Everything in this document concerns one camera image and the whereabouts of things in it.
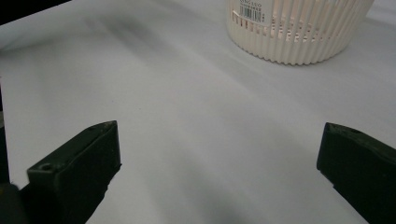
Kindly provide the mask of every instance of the white sticker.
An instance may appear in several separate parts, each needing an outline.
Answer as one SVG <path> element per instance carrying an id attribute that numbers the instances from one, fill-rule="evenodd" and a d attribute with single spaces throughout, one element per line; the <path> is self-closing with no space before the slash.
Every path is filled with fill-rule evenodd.
<path id="1" fill-rule="evenodd" d="M 273 0 L 235 0 L 234 13 L 263 26 L 272 23 Z"/>

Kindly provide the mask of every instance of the ribbed basket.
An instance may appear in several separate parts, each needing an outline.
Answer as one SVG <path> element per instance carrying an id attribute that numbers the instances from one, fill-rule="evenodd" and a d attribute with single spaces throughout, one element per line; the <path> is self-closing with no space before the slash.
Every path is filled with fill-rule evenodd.
<path id="1" fill-rule="evenodd" d="M 268 27 L 248 21 L 228 0 L 227 26 L 247 52 L 284 64 L 327 60 L 350 42 L 374 0 L 273 0 Z"/>

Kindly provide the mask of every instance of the white tablecloth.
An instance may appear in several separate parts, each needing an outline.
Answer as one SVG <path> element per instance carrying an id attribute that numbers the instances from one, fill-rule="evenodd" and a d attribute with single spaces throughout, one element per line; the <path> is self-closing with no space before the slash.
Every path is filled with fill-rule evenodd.
<path id="1" fill-rule="evenodd" d="M 10 174 L 117 120 L 89 223 L 365 223 L 317 170 L 325 122 L 396 147 L 396 2 L 349 47 L 286 66 L 228 37 L 225 1 L 75 0 L 0 26 Z"/>

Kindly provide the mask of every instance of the white plastic basket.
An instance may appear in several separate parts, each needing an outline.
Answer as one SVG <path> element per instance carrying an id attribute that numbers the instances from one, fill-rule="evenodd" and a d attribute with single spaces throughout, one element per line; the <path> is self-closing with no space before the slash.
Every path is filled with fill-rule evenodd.
<path id="1" fill-rule="evenodd" d="M 240 16 L 228 0 L 232 40 L 247 52 L 284 64 L 327 60 L 350 42 L 374 0 L 272 0 L 272 22 L 263 26 Z"/>

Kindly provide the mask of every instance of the label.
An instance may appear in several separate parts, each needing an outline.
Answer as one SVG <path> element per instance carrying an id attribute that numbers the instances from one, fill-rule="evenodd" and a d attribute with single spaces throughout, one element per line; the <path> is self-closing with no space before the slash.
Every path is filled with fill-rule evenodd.
<path id="1" fill-rule="evenodd" d="M 256 24 L 269 26 L 272 23 L 273 0 L 234 0 L 233 12 Z"/>

